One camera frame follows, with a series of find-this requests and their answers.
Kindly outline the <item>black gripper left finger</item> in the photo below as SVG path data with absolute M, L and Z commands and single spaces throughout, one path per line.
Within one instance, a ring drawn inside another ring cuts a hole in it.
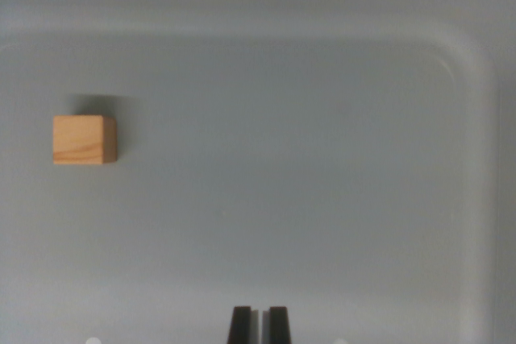
M 227 344 L 257 344 L 259 314 L 251 306 L 235 306 L 231 316 Z

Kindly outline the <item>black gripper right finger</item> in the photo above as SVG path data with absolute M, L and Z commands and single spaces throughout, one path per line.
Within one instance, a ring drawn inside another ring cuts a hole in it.
M 262 344 L 291 344 L 289 314 L 285 306 L 272 306 L 262 313 Z

